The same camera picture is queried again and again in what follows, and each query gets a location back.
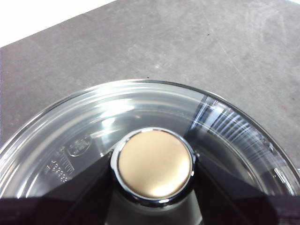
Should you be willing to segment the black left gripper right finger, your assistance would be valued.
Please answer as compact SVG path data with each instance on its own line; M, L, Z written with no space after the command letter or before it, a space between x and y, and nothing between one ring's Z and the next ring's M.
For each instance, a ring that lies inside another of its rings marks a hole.
M204 155L195 162L194 191L206 225L298 225L300 198L267 195Z

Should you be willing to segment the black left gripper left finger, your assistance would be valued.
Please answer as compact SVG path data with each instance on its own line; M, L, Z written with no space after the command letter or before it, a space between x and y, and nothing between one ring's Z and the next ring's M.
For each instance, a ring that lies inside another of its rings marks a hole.
M2 225L103 225L113 195L111 154L40 197L3 198Z

